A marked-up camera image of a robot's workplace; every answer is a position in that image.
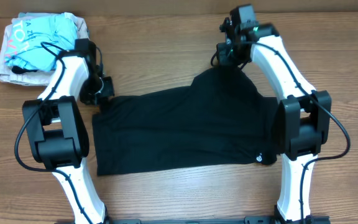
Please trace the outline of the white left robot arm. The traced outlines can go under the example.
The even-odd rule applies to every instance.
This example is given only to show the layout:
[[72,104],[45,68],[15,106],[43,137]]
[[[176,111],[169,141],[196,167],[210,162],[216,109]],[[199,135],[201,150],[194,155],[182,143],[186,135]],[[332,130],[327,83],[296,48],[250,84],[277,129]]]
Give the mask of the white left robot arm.
[[22,106],[24,124],[15,141],[15,158],[32,170],[19,155],[21,137],[27,133],[34,160],[43,164],[34,170],[55,176],[73,210],[74,223],[110,223],[88,169],[90,142],[77,102],[107,102],[114,96],[112,79],[104,75],[100,49],[87,38],[75,40],[72,50],[59,49],[54,56],[56,70],[50,83],[36,100]]

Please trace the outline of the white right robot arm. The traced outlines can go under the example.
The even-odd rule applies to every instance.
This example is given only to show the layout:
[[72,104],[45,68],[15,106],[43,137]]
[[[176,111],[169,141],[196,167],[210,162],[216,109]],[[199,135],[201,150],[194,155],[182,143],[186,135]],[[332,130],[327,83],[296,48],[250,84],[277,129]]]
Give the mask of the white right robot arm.
[[329,223],[310,212],[313,165],[327,141],[331,97],[317,91],[291,60],[279,32],[261,24],[251,4],[237,6],[219,30],[225,42],[216,46],[219,65],[255,63],[267,77],[278,101],[272,139],[282,158],[280,197],[272,216],[248,216],[245,223]]

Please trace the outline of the black t-shirt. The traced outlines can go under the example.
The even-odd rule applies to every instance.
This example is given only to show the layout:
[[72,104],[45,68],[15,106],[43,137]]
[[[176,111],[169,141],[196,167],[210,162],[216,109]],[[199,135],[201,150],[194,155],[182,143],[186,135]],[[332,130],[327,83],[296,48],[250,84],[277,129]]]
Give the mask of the black t-shirt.
[[97,173],[273,164],[277,107],[237,67],[211,68],[188,86],[115,97],[92,120]]

